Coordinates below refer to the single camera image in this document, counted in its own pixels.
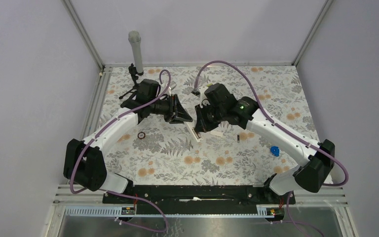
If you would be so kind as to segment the white remote control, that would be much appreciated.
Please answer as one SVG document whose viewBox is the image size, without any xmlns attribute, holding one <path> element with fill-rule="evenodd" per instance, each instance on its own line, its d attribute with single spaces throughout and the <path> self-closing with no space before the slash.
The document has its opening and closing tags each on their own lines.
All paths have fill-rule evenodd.
<svg viewBox="0 0 379 237">
<path fill-rule="evenodd" d="M 189 133 L 192 135 L 192 137 L 195 139 L 196 142 L 200 142 L 202 140 L 201 135 L 195 131 L 195 123 L 192 122 L 184 122 L 186 125 Z"/>
</svg>

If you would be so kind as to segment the white battery cover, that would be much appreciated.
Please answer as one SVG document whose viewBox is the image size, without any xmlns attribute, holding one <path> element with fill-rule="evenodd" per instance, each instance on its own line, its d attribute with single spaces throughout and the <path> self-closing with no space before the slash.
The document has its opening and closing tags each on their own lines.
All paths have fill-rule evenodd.
<svg viewBox="0 0 379 237">
<path fill-rule="evenodd" d="M 217 136 L 217 137 L 223 137 L 223 136 L 224 136 L 224 133 L 223 133 L 223 132 L 216 131 L 216 130 L 212 130 L 212 131 L 210 131 L 210 134 L 211 134 L 211 135 L 214 135 L 214 136 Z"/>
</svg>

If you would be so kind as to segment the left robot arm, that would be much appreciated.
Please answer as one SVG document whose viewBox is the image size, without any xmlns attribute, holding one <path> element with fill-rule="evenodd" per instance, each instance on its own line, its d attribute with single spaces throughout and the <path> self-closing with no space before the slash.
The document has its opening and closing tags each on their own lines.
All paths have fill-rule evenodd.
<svg viewBox="0 0 379 237">
<path fill-rule="evenodd" d="M 189 124 L 193 121 L 181 105 L 176 94 L 170 93 L 170 85 L 151 79 L 142 80 L 136 91 L 123 101 L 110 121 L 82 140 L 72 139 L 67 144 L 63 175 L 91 191 L 114 192 L 122 203 L 133 198 L 133 190 L 127 178 L 108 172 L 105 156 L 129 130 L 149 115 L 162 115 L 170 124 Z"/>
</svg>

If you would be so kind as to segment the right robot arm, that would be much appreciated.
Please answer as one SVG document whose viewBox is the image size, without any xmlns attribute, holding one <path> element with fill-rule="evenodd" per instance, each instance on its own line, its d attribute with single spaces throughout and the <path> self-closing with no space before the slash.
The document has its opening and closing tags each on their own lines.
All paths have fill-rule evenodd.
<svg viewBox="0 0 379 237">
<path fill-rule="evenodd" d="M 195 106 L 196 134 L 212 131 L 227 121 L 269 140 L 295 160 L 296 167 L 273 174 L 265 181 L 263 196 L 267 202 L 276 203 L 290 191 L 320 191 L 334 166 L 325 155 L 334 155 L 335 145 L 331 141 L 320 143 L 280 124 L 277 119 L 270 120 L 256 100 L 247 96 L 236 99 L 221 83 L 196 89 L 193 93 L 200 100 Z"/>
</svg>

